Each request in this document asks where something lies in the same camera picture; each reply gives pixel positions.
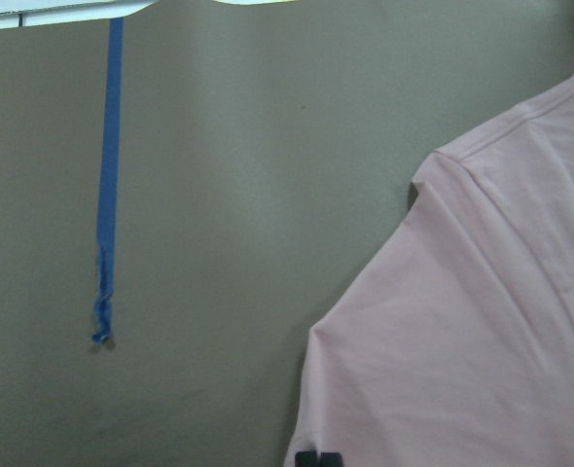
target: blue strip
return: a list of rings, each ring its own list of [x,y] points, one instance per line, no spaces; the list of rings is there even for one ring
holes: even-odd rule
[[[98,290],[94,316],[97,332],[95,343],[112,336],[114,293],[114,246],[116,237],[116,193],[119,178],[119,138],[121,133],[121,71],[123,65],[123,19],[110,20],[108,81],[105,91],[103,122],[103,155],[99,183],[99,207],[96,221]]]

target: gray surface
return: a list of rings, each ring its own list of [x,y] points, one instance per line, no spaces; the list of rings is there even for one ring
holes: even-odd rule
[[[0,31],[0,466],[277,466],[307,329],[434,148],[574,72],[574,2],[161,0],[126,28],[116,346],[90,346],[106,22]]]

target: pink fabric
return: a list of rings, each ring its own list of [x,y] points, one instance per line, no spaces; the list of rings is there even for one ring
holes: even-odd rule
[[[300,450],[346,467],[574,466],[574,76],[431,154],[309,333]]]

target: white object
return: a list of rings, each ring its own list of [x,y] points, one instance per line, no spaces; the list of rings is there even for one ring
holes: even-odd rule
[[[0,29],[120,18],[136,13],[157,0],[0,0]],[[217,0],[235,5],[256,5],[292,0]]]
[[[308,338],[285,460],[574,466],[574,76],[440,148]]]

